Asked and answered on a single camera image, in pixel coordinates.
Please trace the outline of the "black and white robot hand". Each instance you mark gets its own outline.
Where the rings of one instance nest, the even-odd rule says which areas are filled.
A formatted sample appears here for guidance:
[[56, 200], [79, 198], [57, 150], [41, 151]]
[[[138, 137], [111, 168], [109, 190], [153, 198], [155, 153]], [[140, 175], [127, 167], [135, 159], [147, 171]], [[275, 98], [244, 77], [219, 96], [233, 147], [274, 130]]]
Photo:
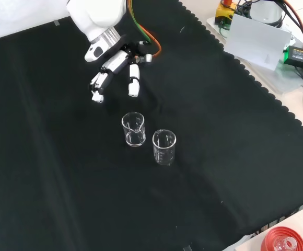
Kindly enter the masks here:
[[104, 60], [99, 72], [90, 81], [91, 99], [94, 102], [104, 101], [104, 91], [110, 84], [112, 77], [119, 73], [126, 66], [129, 67], [128, 95], [136, 98], [140, 89], [139, 64], [151, 63], [153, 55], [145, 52], [145, 46], [150, 45], [148, 41], [124, 42], [122, 36], [116, 44], [109, 39], [98, 37], [96, 42], [91, 44], [85, 54], [86, 62]]

